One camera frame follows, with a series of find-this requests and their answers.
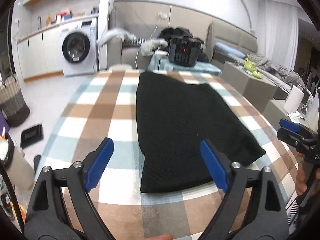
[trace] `laundry basket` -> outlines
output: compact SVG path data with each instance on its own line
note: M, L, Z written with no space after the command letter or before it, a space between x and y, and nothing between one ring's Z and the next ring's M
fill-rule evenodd
M21 125L30 114L16 74L8 77L0 85L0 108L10 127Z

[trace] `black box on floor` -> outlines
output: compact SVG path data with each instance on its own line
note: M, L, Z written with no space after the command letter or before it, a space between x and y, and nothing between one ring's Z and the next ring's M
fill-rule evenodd
M24 130L21 133L20 147L22 149L26 148L38 141L41 141L42 139L43 139L43 127L42 127L42 124L38 124L36 126L28 128L27 130Z

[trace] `washing machine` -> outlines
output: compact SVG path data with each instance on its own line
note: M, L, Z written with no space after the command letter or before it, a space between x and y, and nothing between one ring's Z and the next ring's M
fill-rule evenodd
M65 76L99 71L97 22L97 18L89 18L60 25L60 59Z

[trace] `white curtain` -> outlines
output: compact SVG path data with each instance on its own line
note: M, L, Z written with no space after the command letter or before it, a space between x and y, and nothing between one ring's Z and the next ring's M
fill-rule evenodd
M298 48L298 8L289 4L259 1L257 25L258 52L293 70Z

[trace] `faucet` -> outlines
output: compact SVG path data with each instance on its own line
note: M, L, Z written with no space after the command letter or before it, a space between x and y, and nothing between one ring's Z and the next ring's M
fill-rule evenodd
M42 23L41 23L41 16L38 17L38 21L40 19L40 27L38 26L38 30L40 30L42 28Z

